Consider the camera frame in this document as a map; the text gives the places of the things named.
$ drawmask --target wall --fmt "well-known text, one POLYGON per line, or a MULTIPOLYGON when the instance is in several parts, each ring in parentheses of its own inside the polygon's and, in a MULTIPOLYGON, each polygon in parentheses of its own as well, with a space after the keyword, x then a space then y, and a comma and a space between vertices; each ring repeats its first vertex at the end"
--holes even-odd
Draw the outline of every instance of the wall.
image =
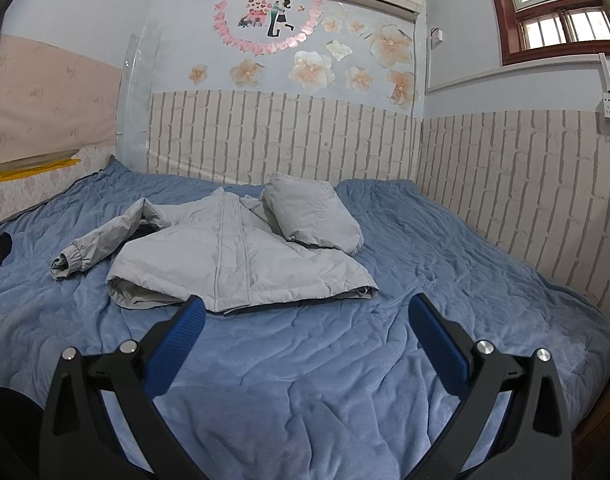
POLYGON ((0 163, 114 145, 121 71, 89 57, 0 37, 0 163))
POLYGON ((419 120, 335 99, 254 91, 155 94, 150 173, 260 184, 274 171, 337 184, 407 178, 419 120))
POLYGON ((14 0, 3 33, 48 43, 122 67, 152 0, 14 0))
POLYGON ((0 163, 115 143, 128 41, 152 0, 14 0, 0 39, 0 163))
MULTIPOLYGON (((501 67, 493 0, 427 0, 427 14, 428 29, 440 27, 445 34, 431 50, 431 86, 501 67)), ((429 92, 425 117, 521 109, 596 111, 604 91, 599 67, 539 68, 429 92)))
POLYGON ((423 121, 418 186, 610 317, 610 123, 523 110, 423 121))

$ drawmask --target floral wallpaper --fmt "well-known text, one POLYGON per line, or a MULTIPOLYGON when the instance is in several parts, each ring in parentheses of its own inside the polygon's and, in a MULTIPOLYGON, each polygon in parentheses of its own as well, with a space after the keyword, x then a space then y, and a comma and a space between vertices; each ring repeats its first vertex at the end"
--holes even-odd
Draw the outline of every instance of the floral wallpaper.
POLYGON ((370 91, 371 84, 374 82, 374 78, 370 75, 369 71, 360 66, 352 66, 350 69, 345 70, 345 77, 347 78, 347 87, 362 94, 367 94, 370 91))
POLYGON ((258 86, 258 82, 263 77, 265 67, 251 59, 244 59, 229 71, 231 80, 238 87, 258 86))
POLYGON ((0 164, 114 145, 121 70, 45 43, 0 37, 0 164))
POLYGON ((332 60, 329 56, 320 56, 316 52, 297 52, 290 79, 298 81, 306 92, 314 94, 316 90, 325 88, 336 79, 330 70, 331 66, 332 60))
POLYGON ((112 146, 81 149, 74 166, 0 183, 0 222, 65 191, 79 178, 102 170, 114 154, 112 146))

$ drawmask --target cartoon couple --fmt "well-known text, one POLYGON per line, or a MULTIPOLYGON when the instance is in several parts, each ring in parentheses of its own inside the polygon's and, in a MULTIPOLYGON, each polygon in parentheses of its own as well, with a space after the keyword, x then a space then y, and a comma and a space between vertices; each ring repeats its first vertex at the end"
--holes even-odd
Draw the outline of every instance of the cartoon couple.
POLYGON ((291 9, 291 0, 276 0, 271 10, 271 22, 267 32, 268 38, 278 38, 280 35, 280 27, 286 27, 294 30, 293 25, 287 23, 285 18, 285 10, 291 9))
POLYGON ((263 27, 267 13, 272 8, 269 0, 250 0, 246 5, 248 14, 240 19, 239 27, 263 27))

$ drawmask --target gray jacket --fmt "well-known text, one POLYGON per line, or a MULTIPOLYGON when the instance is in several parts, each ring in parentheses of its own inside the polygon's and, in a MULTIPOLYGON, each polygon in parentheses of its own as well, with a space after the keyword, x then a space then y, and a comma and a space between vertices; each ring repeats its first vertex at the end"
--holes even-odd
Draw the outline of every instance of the gray jacket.
POLYGON ((195 294, 212 312, 322 298, 371 298, 369 272, 336 249, 288 242, 261 202, 223 188, 197 202, 154 205, 146 198, 89 234, 52 263, 54 279, 93 267, 141 223, 157 229, 127 242, 108 273, 110 297, 126 308, 178 303, 195 294))

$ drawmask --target blue comforter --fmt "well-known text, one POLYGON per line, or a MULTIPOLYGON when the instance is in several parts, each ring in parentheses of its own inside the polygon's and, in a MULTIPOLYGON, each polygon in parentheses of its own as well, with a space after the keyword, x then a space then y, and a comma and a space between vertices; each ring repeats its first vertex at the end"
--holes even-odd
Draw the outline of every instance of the blue comforter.
MULTIPOLYGON (((61 351, 113 351, 140 339, 175 307, 124 310, 111 303, 106 260, 64 282, 48 271, 61 248, 142 196, 197 200, 218 184, 128 171, 118 161, 0 226, 12 254, 0 268, 0 386, 44 404, 61 351)), ((258 196, 259 186, 226 186, 258 196)), ((356 259, 380 287, 374 300, 303 302, 208 315, 169 393, 155 403, 214 480, 399 480, 437 438, 458 400, 449 396, 407 320, 418 292, 473 339, 503 352, 549 348, 572 424, 610 374, 610 323, 572 290, 481 239, 409 181, 349 180, 337 188, 360 223, 356 259)), ((143 457, 109 411, 129 458, 143 457)), ((469 461, 484 457, 498 403, 469 461)))

